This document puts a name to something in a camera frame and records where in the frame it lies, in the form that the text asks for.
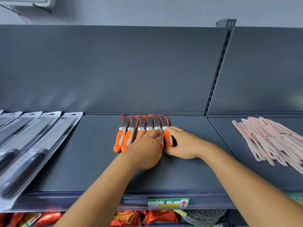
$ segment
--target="curved blade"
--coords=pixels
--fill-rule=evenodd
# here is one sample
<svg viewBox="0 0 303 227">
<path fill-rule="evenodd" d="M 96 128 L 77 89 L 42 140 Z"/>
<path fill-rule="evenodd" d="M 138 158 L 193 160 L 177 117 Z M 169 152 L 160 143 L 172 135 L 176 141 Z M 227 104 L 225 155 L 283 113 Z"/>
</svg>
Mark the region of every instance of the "curved blade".
<svg viewBox="0 0 303 227">
<path fill-rule="evenodd" d="M 135 116 L 131 116 L 131 123 L 130 125 L 128 126 L 129 128 L 130 127 L 133 127 L 133 128 L 136 128 L 138 125 L 138 120 Z"/>
<path fill-rule="evenodd" d="M 161 120 L 162 127 L 169 126 L 169 120 L 163 115 L 158 115 Z"/>
<path fill-rule="evenodd" d="M 146 127 L 153 127 L 152 118 L 150 116 L 143 116 L 146 119 Z"/>
<path fill-rule="evenodd" d="M 127 127 L 128 125 L 128 118 L 124 115 L 121 115 L 121 119 L 122 119 L 122 122 L 121 122 L 121 125 L 120 127 Z"/>
<path fill-rule="evenodd" d="M 145 118 L 143 116 L 137 115 L 136 118 L 139 120 L 138 127 L 145 128 Z"/>
<path fill-rule="evenodd" d="M 156 115 L 149 115 L 153 121 L 154 121 L 154 127 L 161 127 L 161 122 L 160 122 L 160 119 L 158 118 L 158 116 Z"/>
</svg>

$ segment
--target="person's right hand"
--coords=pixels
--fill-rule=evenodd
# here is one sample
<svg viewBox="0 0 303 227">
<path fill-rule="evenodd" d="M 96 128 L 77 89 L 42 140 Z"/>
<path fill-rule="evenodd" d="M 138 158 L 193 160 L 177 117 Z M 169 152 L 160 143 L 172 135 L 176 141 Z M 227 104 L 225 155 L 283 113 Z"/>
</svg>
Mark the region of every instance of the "person's right hand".
<svg viewBox="0 0 303 227">
<path fill-rule="evenodd" d="M 165 152 L 168 155 L 177 156 L 183 159 L 202 158 L 204 151 L 216 147 L 215 144 L 200 139 L 199 137 L 188 133 L 175 126 L 166 129 L 177 141 L 176 147 L 167 147 Z"/>
</svg>

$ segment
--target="red snack package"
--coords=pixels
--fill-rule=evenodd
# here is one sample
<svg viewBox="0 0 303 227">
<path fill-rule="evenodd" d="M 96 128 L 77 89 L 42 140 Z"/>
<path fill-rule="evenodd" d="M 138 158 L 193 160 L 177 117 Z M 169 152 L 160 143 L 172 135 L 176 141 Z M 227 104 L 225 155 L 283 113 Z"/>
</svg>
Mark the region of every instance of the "red snack package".
<svg viewBox="0 0 303 227">
<path fill-rule="evenodd" d="M 16 227 L 21 218 L 25 215 L 25 213 L 14 213 L 10 222 L 9 227 Z"/>
<path fill-rule="evenodd" d="M 141 226 L 140 211 L 116 211 L 111 227 Z"/>
<path fill-rule="evenodd" d="M 178 215 L 173 210 L 149 210 L 145 216 L 145 225 L 152 221 L 176 222 L 179 224 Z"/>
<path fill-rule="evenodd" d="M 9 213 L 0 213 L 0 227 L 3 227 L 6 224 Z"/>
<path fill-rule="evenodd" d="M 62 216 L 62 212 L 45 212 L 36 222 L 34 227 L 42 227 L 55 224 Z"/>
</svg>

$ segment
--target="wall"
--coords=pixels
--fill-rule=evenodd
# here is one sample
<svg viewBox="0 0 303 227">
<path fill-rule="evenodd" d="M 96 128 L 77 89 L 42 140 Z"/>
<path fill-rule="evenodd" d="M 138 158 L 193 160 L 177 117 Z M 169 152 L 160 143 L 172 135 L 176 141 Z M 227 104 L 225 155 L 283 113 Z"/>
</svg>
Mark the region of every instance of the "wall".
<svg viewBox="0 0 303 227">
<path fill-rule="evenodd" d="M 236 18 L 237 26 L 303 27 L 303 0 L 56 0 L 53 13 L 15 7 L 29 24 L 214 27 Z M 0 7 L 0 24 L 24 24 Z"/>
</svg>

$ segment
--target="person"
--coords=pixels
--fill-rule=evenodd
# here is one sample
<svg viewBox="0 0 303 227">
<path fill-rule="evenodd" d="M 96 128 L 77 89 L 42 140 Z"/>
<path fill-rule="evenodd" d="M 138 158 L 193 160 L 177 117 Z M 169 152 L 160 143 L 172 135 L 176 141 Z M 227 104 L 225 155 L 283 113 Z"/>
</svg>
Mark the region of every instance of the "person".
<svg viewBox="0 0 303 227">
<path fill-rule="evenodd" d="M 167 128 L 177 141 L 165 152 L 183 159 L 201 158 L 216 174 L 250 227 L 302 226 L 303 208 L 217 145 L 177 127 Z M 139 169 L 161 159 L 160 130 L 139 137 L 120 153 L 55 227 L 110 226 L 127 184 Z"/>
</svg>

